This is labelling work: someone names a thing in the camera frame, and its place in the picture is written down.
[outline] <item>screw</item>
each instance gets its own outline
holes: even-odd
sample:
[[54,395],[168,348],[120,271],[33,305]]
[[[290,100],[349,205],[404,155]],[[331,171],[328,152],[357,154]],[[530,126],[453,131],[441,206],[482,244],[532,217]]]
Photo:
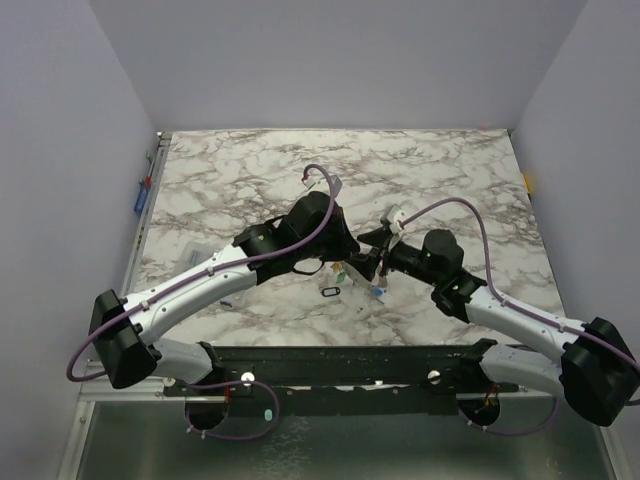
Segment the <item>screw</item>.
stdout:
[[440,375],[439,371],[431,370],[427,375],[427,379],[429,380],[429,383],[431,385],[437,385],[440,383],[440,380],[442,380],[442,376]]

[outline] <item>marble table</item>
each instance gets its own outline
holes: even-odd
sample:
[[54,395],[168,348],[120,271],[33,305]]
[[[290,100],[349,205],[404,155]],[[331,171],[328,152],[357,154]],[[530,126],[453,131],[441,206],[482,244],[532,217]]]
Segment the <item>marble table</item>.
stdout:
[[[161,179],[136,290],[171,277],[189,241],[221,248],[246,226],[286,213],[305,194],[300,174],[320,163],[340,176],[338,203],[354,237],[379,225],[399,204],[411,214],[462,196],[482,213],[498,288],[556,314],[562,304],[511,143],[495,131],[247,130],[178,132]],[[422,244],[428,229],[448,228],[465,250],[465,267],[484,277],[476,220],[446,205],[408,227]],[[324,298],[318,276],[284,275],[246,293],[244,306],[219,304],[172,329],[168,338],[217,345],[468,344],[506,337],[448,318],[431,302],[431,287],[389,276],[380,302],[346,287]]]

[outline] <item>blue object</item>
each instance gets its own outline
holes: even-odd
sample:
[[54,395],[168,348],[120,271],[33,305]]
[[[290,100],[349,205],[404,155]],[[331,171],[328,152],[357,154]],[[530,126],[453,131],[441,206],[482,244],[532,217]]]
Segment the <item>blue object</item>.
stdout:
[[140,191],[138,192],[138,198],[136,198],[136,204],[133,207],[133,211],[138,215],[142,213],[144,204],[147,202],[149,196],[149,189],[145,184],[140,185]]

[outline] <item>gray wall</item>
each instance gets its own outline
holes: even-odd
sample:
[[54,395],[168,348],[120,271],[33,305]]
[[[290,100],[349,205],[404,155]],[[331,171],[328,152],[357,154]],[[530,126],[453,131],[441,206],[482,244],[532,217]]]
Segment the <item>gray wall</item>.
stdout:
[[0,15],[0,477],[55,478],[69,354],[122,281],[152,124],[85,0]]
[[[590,0],[513,135],[567,313],[640,355],[640,2]],[[616,422],[640,477],[640,407]]]
[[584,0],[90,0],[159,129],[513,127]]

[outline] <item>cable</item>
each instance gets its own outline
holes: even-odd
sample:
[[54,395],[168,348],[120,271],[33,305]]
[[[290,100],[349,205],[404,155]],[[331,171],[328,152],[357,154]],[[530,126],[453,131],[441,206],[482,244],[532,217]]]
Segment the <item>cable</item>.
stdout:
[[562,327],[558,322],[554,322],[553,320],[549,320],[548,318],[545,318],[542,315],[537,314],[536,312],[532,312],[532,311],[530,311],[530,310],[528,310],[528,309],[526,309],[524,307],[521,307],[520,305],[516,305],[514,303],[511,303],[509,300],[504,298],[500,294],[500,292],[498,292],[498,290],[496,289],[496,287],[495,287],[495,285],[493,283],[493,277],[491,276],[491,259],[489,258],[489,239],[487,237],[487,230],[486,230],[486,228],[484,226],[484,221],[482,220],[480,212],[468,200],[465,200],[464,198],[459,198],[459,197],[445,198],[444,200],[440,200],[440,201],[438,201],[438,202],[436,202],[436,203],[434,203],[432,205],[429,205],[428,207],[423,208],[422,210],[418,211],[417,213],[414,213],[409,218],[407,218],[404,222],[400,222],[400,226],[404,228],[405,225],[407,225],[408,223],[413,222],[416,218],[424,215],[425,213],[433,210],[434,208],[437,208],[437,207],[439,207],[441,205],[444,205],[446,203],[451,203],[451,202],[462,203],[463,205],[467,206],[473,212],[473,214],[475,215],[476,219],[478,220],[478,225],[480,226],[480,233],[482,235],[482,244],[483,244],[483,248],[484,248],[484,259],[485,259],[485,271],[486,271],[486,275],[487,275],[487,286],[489,287],[489,291],[496,298],[496,300],[498,300],[502,305],[506,305],[507,307],[511,308],[512,310],[515,310],[516,312],[522,313],[523,315],[526,315],[529,318],[537,320],[540,323],[544,323],[545,325],[547,325],[549,327],[553,327],[553,328],[558,329],[560,331],[565,331],[565,332],[572,333],[574,335],[578,335],[579,337],[586,338],[586,339],[598,344],[602,348],[605,348],[609,352],[613,353],[614,355],[618,356],[619,358],[621,358],[622,360],[627,362],[629,365],[631,365],[633,368],[635,368],[638,373],[640,373],[640,364],[638,364],[638,362],[636,362],[633,358],[631,358],[629,355],[627,355],[623,351],[617,349],[613,345],[605,342],[604,340],[602,340],[602,339],[600,339],[600,338],[596,337],[595,335],[592,335],[592,334],[590,334],[588,332],[584,332],[582,330],[578,330],[578,329],[573,328],[573,327]]
[[[331,180],[331,177],[329,176],[329,173],[324,169],[324,167],[317,165],[315,163],[311,163],[304,168],[303,177],[302,177],[303,181],[309,177],[309,170],[312,170],[312,169],[318,170],[324,176],[325,180],[329,185],[329,206],[327,208],[327,213],[325,213],[324,218],[320,222],[320,225],[318,225],[313,232],[311,232],[308,236],[306,236],[299,242],[294,243],[293,245],[289,245],[288,247],[282,248],[280,250],[276,250],[275,252],[263,253],[261,255],[255,255],[253,257],[242,258],[239,260],[233,260],[231,262],[216,265],[213,267],[213,272],[204,269],[198,273],[195,273],[181,280],[180,282],[177,282],[175,285],[167,287],[163,291],[156,293],[153,297],[147,300],[147,303],[149,305],[153,305],[158,300],[166,297],[167,295],[175,292],[176,290],[179,290],[185,285],[188,285],[191,282],[194,282],[195,280],[198,280],[202,277],[211,275],[212,273],[219,272],[220,270],[224,270],[226,268],[231,268],[231,267],[237,267],[240,265],[246,265],[248,263],[270,260],[272,258],[276,258],[281,255],[285,255],[287,253],[293,252],[294,250],[297,250],[305,246],[306,244],[311,242],[314,238],[316,238],[320,234],[320,232],[324,230],[324,227],[327,226],[327,223],[329,223],[331,215],[333,214],[333,209],[335,207],[337,193],[335,191],[335,186]],[[126,312],[122,312],[120,315],[117,315],[116,317],[112,318],[108,322],[96,328],[87,338],[85,338],[85,340],[82,342],[80,347],[78,347],[78,349],[73,353],[73,355],[71,356],[71,359],[69,360],[69,363],[67,364],[67,369],[66,369],[67,379],[69,379],[72,382],[86,382],[88,380],[93,380],[94,378],[98,378],[106,375],[106,372],[102,371],[102,372],[93,373],[91,375],[76,376],[73,373],[73,367],[75,366],[76,362],[78,361],[82,353],[86,350],[86,348],[89,345],[91,345],[91,343],[93,343],[94,340],[96,340],[100,335],[102,335],[104,332],[109,330],[111,327],[113,327],[117,323],[123,321],[124,319],[130,317],[131,315],[139,313],[140,311],[143,310],[143,308],[144,307],[142,306],[142,304],[138,304],[132,307],[131,309],[127,310]]]
[[199,433],[200,435],[203,435],[202,437],[203,439],[204,439],[204,436],[207,436],[211,438],[217,438],[218,440],[228,440],[231,442],[250,442],[252,440],[258,440],[259,438],[265,437],[269,433],[271,433],[278,426],[278,420],[280,419],[280,401],[278,400],[278,396],[276,395],[276,392],[269,385],[262,382],[258,382],[257,380],[253,380],[253,381],[234,380],[232,382],[214,383],[211,385],[189,385],[189,387],[195,390],[209,390],[213,388],[224,388],[224,387],[233,387],[236,385],[246,385],[247,383],[251,385],[256,385],[260,388],[264,388],[269,393],[269,395],[271,395],[271,398],[273,398],[275,412],[273,413],[273,420],[271,420],[267,428],[265,428],[264,430],[258,433],[254,433],[252,435],[241,435],[241,436],[223,435],[221,433],[213,433],[209,430],[198,430],[191,424],[191,419],[189,418],[189,412],[187,411],[185,415],[185,420],[189,424],[187,433],[196,432],[196,433]]
[[547,419],[545,421],[543,421],[539,425],[536,425],[535,427],[529,428],[527,430],[520,430],[518,432],[509,432],[509,431],[505,431],[505,430],[494,430],[492,428],[488,428],[488,427],[484,427],[482,425],[478,425],[477,423],[474,423],[471,420],[469,420],[469,418],[464,414],[464,412],[462,410],[458,409],[458,412],[467,421],[467,425],[469,425],[470,427],[473,427],[473,428],[475,428],[477,430],[482,430],[483,432],[490,433],[492,435],[500,435],[502,437],[523,437],[525,435],[531,435],[533,433],[539,432],[540,430],[544,430],[549,425],[551,425],[551,423],[553,423],[555,421],[555,419],[558,416],[558,412],[559,411],[560,411],[560,402],[558,401],[557,398],[554,397],[554,399],[553,399],[553,410],[551,410],[551,413],[549,414],[549,416],[547,417]]

